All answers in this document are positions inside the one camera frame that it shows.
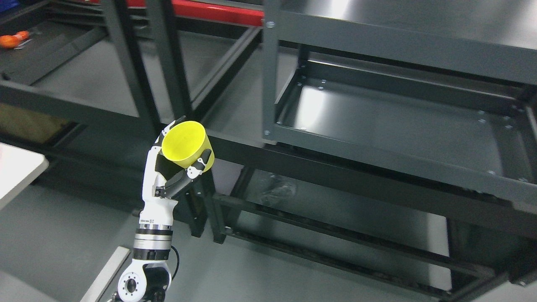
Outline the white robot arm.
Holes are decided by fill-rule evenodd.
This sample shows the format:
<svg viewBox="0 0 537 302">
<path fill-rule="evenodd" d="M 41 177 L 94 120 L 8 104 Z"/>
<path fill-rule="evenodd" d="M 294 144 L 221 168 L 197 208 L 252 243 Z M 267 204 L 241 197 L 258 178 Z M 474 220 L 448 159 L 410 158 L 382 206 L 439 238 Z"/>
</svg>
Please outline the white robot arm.
<svg viewBox="0 0 537 302">
<path fill-rule="evenodd" d="M 163 302 L 176 273 L 168 266 L 172 246 L 170 225 L 139 225 L 133 243 L 132 262 L 120 275 L 112 302 Z"/>
</svg>

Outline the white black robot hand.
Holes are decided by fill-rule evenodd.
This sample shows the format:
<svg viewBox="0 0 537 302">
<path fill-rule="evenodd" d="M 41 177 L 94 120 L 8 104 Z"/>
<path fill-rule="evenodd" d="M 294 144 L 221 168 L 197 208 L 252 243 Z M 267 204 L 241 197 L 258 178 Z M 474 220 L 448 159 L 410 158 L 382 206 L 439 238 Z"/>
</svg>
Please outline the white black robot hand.
<svg viewBox="0 0 537 302">
<path fill-rule="evenodd" d="M 144 208 L 139 214 L 139 225 L 172 226 L 173 210 L 178 204 L 179 195 L 205 174 L 203 170 L 211 155 L 209 149 L 186 169 L 167 160 L 161 152 L 165 134 L 173 126 L 186 121 L 183 116 L 165 126 L 147 153 L 142 181 Z"/>
</svg>

